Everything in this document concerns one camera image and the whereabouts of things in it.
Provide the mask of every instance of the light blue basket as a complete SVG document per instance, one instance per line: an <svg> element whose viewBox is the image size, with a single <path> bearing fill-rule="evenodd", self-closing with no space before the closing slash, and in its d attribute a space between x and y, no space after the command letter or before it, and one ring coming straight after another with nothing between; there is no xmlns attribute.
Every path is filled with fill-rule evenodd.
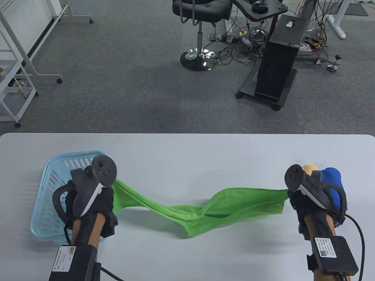
<svg viewBox="0 0 375 281"><path fill-rule="evenodd" d="M65 224L59 218L52 203L52 194L60 186L72 179L70 171L86 168L97 155L107 155L103 151L84 151L56 155L44 166L38 195L35 200L33 215L30 221L32 235L39 241L53 241L59 245L67 244L64 235ZM65 196L61 196L64 211Z"/></svg>

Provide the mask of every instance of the chair cushion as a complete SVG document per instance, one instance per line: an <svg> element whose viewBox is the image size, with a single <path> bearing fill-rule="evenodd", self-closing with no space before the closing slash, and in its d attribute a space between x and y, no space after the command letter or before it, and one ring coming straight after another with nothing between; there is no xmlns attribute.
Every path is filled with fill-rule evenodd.
<svg viewBox="0 0 375 281"><path fill-rule="evenodd" d="M182 16L192 18L192 0L182 0ZM232 2L230 0L195 0L195 20L205 22L218 22L223 18L228 19ZM180 0L173 0L172 11L180 15Z"/></svg>

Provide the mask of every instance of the rack wheel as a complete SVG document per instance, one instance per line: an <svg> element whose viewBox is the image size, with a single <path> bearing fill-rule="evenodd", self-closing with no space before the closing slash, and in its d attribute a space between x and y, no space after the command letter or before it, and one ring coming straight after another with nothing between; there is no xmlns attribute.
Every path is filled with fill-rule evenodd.
<svg viewBox="0 0 375 281"><path fill-rule="evenodd" d="M235 95L235 97L236 97L237 99L241 99L241 98L243 98L243 93L241 93L241 92L237 92L236 95Z"/></svg>
<svg viewBox="0 0 375 281"><path fill-rule="evenodd" d="M272 108L273 111L279 111L281 109L281 106L279 106L279 105L272 105L271 108Z"/></svg>

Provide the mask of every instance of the green towel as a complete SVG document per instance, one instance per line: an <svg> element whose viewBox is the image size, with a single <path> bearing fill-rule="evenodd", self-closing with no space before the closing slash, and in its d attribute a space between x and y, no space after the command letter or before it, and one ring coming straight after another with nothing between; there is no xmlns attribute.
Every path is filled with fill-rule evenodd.
<svg viewBox="0 0 375 281"><path fill-rule="evenodd" d="M216 193L204 206L168 207L142 196L120 180L112 188L115 214L128 207L146 207L182 225L190 237L238 221L281 214L288 199L287 190L227 188Z"/></svg>

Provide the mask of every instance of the label sticker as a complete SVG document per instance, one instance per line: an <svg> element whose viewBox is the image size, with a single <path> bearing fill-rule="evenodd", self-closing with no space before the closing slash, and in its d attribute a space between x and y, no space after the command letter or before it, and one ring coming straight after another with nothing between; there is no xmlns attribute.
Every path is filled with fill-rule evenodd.
<svg viewBox="0 0 375 281"><path fill-rule="evenodd" d="M315 242L318 247L319 255L321 257L337 258L331 239L315 238Z"/></svg>
<svg viewBox="0 0 375 281"><path fill-rule="evenodd" d="M69 272L76 247L61 246L57 252L52 271Z"/></svg>

